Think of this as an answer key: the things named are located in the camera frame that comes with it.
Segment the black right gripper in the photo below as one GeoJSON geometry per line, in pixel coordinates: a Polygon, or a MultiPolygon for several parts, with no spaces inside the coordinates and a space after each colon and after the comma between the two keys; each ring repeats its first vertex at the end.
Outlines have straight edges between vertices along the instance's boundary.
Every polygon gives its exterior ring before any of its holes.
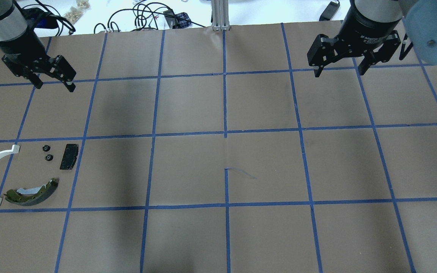
{"type": "Polygon", "coordinates": [[[320,33],[307,52],[316,78],[340,59],[338,53],[353,57],[364,54],[358,71],[365,75],[378,62],[388,62],[399,48],[401,40],[395,27],[401,20],[401,7],[397,0],[351,0],[350,4],[336,38],[320,33]]]}

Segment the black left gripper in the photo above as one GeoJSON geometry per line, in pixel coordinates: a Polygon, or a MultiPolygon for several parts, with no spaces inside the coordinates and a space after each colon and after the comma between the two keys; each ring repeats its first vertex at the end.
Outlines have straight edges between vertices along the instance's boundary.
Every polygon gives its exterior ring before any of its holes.
{"type": "Polygon", "coordinates": [[[10,41],[0,41],[0,49],[5,54],[2,62],[11,73],[28,80],[36,89],[42,88],[43,85],[36,73],[45,73],[63,83],[69,92],[74,92],[76,71],[63,55],[50,58],[34,32],[25,32],[10,41]],[[35,61],[45,62],[47,60],[49,60],[49,65],[44,64],[41,67],[35,64],[35,61]]]}

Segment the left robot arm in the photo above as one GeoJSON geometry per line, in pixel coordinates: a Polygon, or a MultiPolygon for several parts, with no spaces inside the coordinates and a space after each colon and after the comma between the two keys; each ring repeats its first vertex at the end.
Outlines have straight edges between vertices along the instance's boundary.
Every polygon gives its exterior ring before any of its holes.
{"type": "Polygon", "coordinates": [[[69,92],[75,90],[76,71],[63,57],[50,57],[36,28],[58,28],[59,23],[71,33],[74,26],[64,17],[52,13],[47,7],[21,8],[15,0],[0,0],[0,50],[2,62],[16,77],[30,81],[35,88],[43,85],[38,74],[59,80],[69,92]]]}

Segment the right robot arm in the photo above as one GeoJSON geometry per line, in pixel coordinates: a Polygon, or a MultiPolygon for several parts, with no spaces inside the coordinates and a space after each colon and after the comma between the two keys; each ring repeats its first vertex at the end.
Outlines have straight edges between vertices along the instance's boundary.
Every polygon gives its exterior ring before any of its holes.
{"type": "Polygon", "coordinates": [[[338,34],[317,35],[307,60],[319,77],[331,63],[363,57],[358,71],[364,75],[397,49],[400,60],[415,49],[421,60],[437,65],[437,0],[352,0],[338,34]]]}

